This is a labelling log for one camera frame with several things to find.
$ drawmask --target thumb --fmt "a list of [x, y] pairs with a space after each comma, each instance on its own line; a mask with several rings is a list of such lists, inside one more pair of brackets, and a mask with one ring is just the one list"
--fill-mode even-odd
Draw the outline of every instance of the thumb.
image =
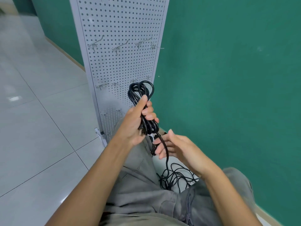
[[177, 135], [170, 129], [168, 131], [169, 139], [172, 143], [174, 143], [176, 146], [178, 146], [181, 149], [184, 149], [186, 147], [186, 143], [182, 140], [180, 140]]
[[146, 95], [143, 95], [139, 102], [137, 103], [137, 105], [134, 108], [134, 112], [135, 113], [139, 113], [139, 115], [141, 115], [142, 110], [144, 109], [144, 107], [146, 106], [146, 103], [148, 101], [148, 97]]

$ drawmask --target left hand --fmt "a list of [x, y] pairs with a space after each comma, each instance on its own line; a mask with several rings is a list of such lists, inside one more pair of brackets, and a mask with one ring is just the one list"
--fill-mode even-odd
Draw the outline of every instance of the left hand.
[[138, 130], [141, 123], [141, 114], [144, 115], [148, 121], [155, 120], [159, 123], [159, 119], [153, 112], [152, 102], [148, 101], [146, 95], [143, 95], [138, 104], [128, 110], [115, 135], [115, 138], [119, 139], [119, 141], [125, 141], [125, 144], [130, 144], [131, 148], [141, 143], [145, 138], [145, 136], [139, 135]]

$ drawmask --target tangled cables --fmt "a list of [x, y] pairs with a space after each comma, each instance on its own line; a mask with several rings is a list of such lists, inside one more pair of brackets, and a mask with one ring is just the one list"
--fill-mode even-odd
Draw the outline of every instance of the tangled cables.
[[[151, 93], [149, 92], [148, 88], [145, 86], [145, 83], [147, 83], [151, 86], [151, 88], [152, 88]], [[130, 84], [129, 91], [128, 91], [128, 97], [131, 100], [131, 102], [133, 102], [134, 106], [136, 106], [137, 103], [139, 102], [140, 98], [143, 95], [146, 95], [148, 97], [148, 100], [149, 100], [152, 97], [153, 93], [154, 93], [153, 84], [149, 81], [142, 81], [142, 82], [139, 82], [139, 83]], [[179, 188], [179, 192], [180, 192], [181, 191], [180, 186], [179, 186], [179, 180], [180, 179], [183, 179], [186, 182], [186, 188], [191, 186], [191, 182], [196, 182], [198, 180], [198, 179], [194, 178], [194, 174], [189, 169], [181, 166], [178, 163], [172, 163], [171, 164], [171, 170], [169, 170], [169, 168], [168, 168], [168, 160], [169, 160], [168, 149], [167, 149], [167, 146], [166, 146], [163, 138], [159, 134], [159, 125], [155, 120], [148, 121], [145, 118], [145, 116], [143, 116], [141, 114], [141, 124], [140, 124], [138, 129], [140, 130], [141, 134], [145, 134], [145, 135], [146, 134], [148, 134], [148, 135], [156, 134], [158, 136], [158, 138], [160, 138], [160, 140], [161, 140], [161, 142], [162, 142], [162, 144], [165, 148], [165, 151], [166, 151], [166, 169], [163, 171], [161, 176], [157, 174], [159, 176], [160, 186], [161, 186], [162, 189], [171, 190], [171, 188], [173, 186], [175, 186], [175, 184], [177, 184], [178, 188]], [[175, 165], [175, 164], [180, 166], [180, 167], [173, 170], [172, 166]], [[180, 169], [184, 169], [186, 171], [189, 171], [190, 174], [191, 174], [191, 178], [184, 176], [179, 171]]]

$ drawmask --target pegboard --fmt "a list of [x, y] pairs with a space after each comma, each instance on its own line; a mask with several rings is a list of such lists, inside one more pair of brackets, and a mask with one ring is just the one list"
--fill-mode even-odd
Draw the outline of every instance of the pegboard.
[[129, 85], [154, 80], [168, 3], [70, 0], [99, 129], [107, 141], [132, 106]]

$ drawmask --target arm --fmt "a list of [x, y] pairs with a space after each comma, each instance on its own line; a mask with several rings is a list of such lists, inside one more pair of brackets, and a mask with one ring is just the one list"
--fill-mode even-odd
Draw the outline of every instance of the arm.
[[116, 135], [46, 226], [99, 224], [107, 198], [131, 148], [145, 138], [139, 136], [138, 131], [141, 113], [146, 115], [147, 120], [155, 119], [159, 122], [151, 105], [147, 97], [143, 96], [139, 103], [127, 112]]
[[[168, 147], [169, 155], [177, 157], [194, 174], [205, 181], [225, 226], [262, 226], [224, 172], [189, 138], [175, 135], [172, 130], [162, 137]], [[159, 143], [159, 138], [154, 141], [154, 144]], [[163, 144], [157, 147], [155, 153], [159, 155], [159, 159], [166, 157]]]

